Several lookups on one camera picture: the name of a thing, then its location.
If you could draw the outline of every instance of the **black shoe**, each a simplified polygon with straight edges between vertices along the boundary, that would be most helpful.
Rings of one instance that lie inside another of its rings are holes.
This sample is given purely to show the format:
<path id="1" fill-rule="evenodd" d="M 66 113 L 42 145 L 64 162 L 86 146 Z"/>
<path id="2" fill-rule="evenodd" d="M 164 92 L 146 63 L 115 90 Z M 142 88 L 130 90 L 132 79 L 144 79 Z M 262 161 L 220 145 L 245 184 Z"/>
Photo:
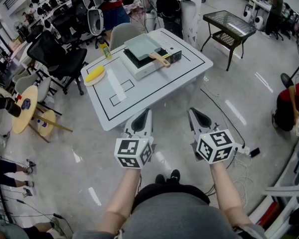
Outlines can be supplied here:
<path id="1" fill-rule="evenodd" d="M 155 183 L 166 184 L 164 176 L 162 176 L 161 174 L 157 175 L 155 179 Z"/>
<path id="2" fill-rule="evenodd" d="M 179 181 L 180 181 L 180 173 L 177 169 L 173 170 L 170 175 L 170 179 L 166 180 L 167 183 L 179 183 Z"/>

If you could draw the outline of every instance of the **black pants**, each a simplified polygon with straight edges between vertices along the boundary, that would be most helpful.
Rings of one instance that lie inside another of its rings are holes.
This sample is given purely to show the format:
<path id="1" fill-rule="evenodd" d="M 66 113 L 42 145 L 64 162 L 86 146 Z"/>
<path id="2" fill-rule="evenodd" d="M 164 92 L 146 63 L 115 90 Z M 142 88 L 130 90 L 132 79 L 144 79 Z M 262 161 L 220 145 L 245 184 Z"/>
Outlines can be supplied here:
<path id="1" fill-rule="evenodd" d="M 5 173 L 15 173 L 16 164 L 10 163 L 4 160 L 0 160 L 0 184 L 7 185 L 10 187 L 16 187 L 15 180 L 10 178 Z"/>
<path id="2" fill-rule="evenodd" d="M 164 193 L 171 193 L 171 192 L 183 192 L 190 195 L 193 195 L 195 197 L 200 198 L 206 204 L 209 205 L 210 201 L 209 198 L 198 188 L 191 186 L 191 185 L 181 185 L 178 182 L 176 183 L 166 183 L 166 184 L 158 184 L 153 183 L 149 184 L 143 189 L 140 190 L 140 192 L 135 196 L 132 211 L 134 208 L 138 206 L 140 203 L 146 201 L 149 198 L 152 198 L 154 196 L 164 194 Z"/>
<path id="3" fill-rule="evenodd" d="M 23 229 L 29 239 L 53 239 L 50 233 L 40 232 L 35 226 Z"/>
<path id="4" fill-rule="evenodd" d="M 277 98 L 277 110 L 275 113 L 276 124 L 284 131 L 290 131 L 295 125 L 294 109 L 291 102 L 283 101 L 280 96 Z"/>
<path id="5" fill-rule="evenodd" d="M 274 13 L 269 13 L 269 16 L 267 18 L 266 22 L 266 34 L 269 35 L 272 32 L 275 32 L 277 30 L 277 26 L 279 24 L 280 17 Z"/>
<path id="6" fill-rule="evenodd" d="M 181 24 L 180 17 L 166 18 L 163 17 L 164 28 L 174 35 L 178 36 L 180 39 L 183 39 L 183 27 Z"/>

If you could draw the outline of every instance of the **yellow bottle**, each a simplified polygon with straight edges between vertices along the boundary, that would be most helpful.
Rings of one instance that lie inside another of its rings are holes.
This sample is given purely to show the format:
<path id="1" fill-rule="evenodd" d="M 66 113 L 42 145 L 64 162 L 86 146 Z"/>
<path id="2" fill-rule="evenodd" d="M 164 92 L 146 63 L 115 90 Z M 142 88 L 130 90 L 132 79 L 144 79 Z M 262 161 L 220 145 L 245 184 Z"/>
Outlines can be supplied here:
<path id="1" fill-rule="evenodd" d="M 106 42 L 103 40 L 103 38 L 100 38 L 99 42 L 100 42 L 100 48 L 103 50 L 106 59 L 111 59 L 112 55 L 110 53 L 109 47 L 107 46 Z"/>

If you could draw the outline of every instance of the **speaker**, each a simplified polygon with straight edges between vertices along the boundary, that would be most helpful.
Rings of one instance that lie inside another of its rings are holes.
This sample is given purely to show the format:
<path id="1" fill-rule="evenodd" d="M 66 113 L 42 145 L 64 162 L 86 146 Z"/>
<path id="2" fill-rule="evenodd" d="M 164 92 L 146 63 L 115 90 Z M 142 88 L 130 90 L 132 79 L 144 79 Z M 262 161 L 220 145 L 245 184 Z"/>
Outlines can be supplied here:
<path id="1" fill-rule="evenodd" d="M 244 11 L 243 20 L 247 23 L 251 20 L 251 12 L 249 10 Z"/>
<path id="2" fill-rule="evenodd" d="M 255 18 L 255 28 L 256 28 L 257 30 L 261 30 L 261 29 L 262 29 L 262 27 L 263 27 L 263 23 L 264 23 L 264 19 L 263 19 L 263 17 L 261 17 L 261 16 L 257 16 L 257 17 Z"/>

